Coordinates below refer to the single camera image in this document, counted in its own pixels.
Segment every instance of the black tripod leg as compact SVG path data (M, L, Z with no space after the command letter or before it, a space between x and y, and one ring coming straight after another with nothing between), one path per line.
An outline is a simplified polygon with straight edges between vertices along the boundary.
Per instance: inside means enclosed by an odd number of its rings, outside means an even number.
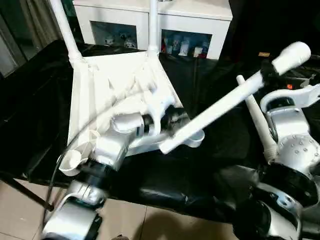
M4 183L8 184L9 186L13 187L14 189L18 190L20 193L26 195L28 198L32 199L33 201L37 202L48 211L53 211L54 206L49 204L46 206L46 201L43 200L41 197L38 195L34 194L32 191L30 191L28 188L14 180L12 177L6 176L4 174L0 174L0 180L2 180Z

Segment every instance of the white shelf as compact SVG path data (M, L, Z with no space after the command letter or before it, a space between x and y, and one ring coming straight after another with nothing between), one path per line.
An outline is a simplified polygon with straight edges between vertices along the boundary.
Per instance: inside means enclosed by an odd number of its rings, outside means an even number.
M136 12L149 12L149 0L74 0L75 6L97 7ZM164 15L232 20L229 0L173 0L158 3Z

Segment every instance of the black cloth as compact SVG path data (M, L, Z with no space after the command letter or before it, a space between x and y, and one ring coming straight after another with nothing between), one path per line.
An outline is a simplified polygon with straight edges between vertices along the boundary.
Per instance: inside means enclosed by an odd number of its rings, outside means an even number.
M85 57L136 52L123 47L78 47ZM159 59L191 117L236 87L239 71L248 77L257 68L166 54ZM2 173L49 183L67 144L72 81L68 52L59 40L1 80ZM306 111L317 134L318 108L315 104ZM204 131L198 148L182 145L167 155L153 151L126 157L111 197L230 222L235 204L248 196L255 169L265 163L263 148L244 103ZM71 180L58 172L55 185L67 187Z

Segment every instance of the white pole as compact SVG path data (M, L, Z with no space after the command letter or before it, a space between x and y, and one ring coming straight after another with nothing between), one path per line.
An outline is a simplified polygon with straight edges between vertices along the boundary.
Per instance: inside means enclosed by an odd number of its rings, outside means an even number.
M263 78L259 72L250 77L244 84L236 87L223 98L211 105L205 111L200 113L196 118L187 125L180 128L172 138L168 138L159 145L160 150L167 154L195 133L199 132L210 123L224 115L230 109L241 103L249 95L255 93L263 86Z
M76 41L70 29L61 0L50 0L50 2L56 21L60 27L66 48L68 49L70 63L73 64L75 61L81 60L82 55L76 45Z
M242 75L236 77L239 85L244 84L246 81ZM249 109L254 126L258 132L261 143L263 145L263 154L267 162L274 160L277 154L277 144L271 137L268 123L260 110L257 101L253 95L248 96L245 99L245 103Z
M158 53L158 0L150 0L148 55L152 57Z
M286 47L280 56L272 61L272 64L278 74L282 75L290 69L296 68L306 62L310 56L311 51L308 45L303 42L295 42ZM254 94L259 88L263 87L263 85L263 77L261 72L258 71L248 78L244 84L236 87L208 109L200 113L195 119L179 129L172 138L168 138L161 143L159 149L164 154L169 153L192 135L241 103L248 96Z

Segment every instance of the tiled floor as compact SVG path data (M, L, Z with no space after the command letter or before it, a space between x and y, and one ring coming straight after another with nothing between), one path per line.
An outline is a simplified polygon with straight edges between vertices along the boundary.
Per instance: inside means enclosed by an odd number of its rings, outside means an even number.
M44 198L47 187L19 181ZM54 199L59 189L54 189ZM0 240L37 240L43 209L0 182ZM144 205L108 199L101 210L98 240L122 234L130 240L236 240L229 224L216 223Z

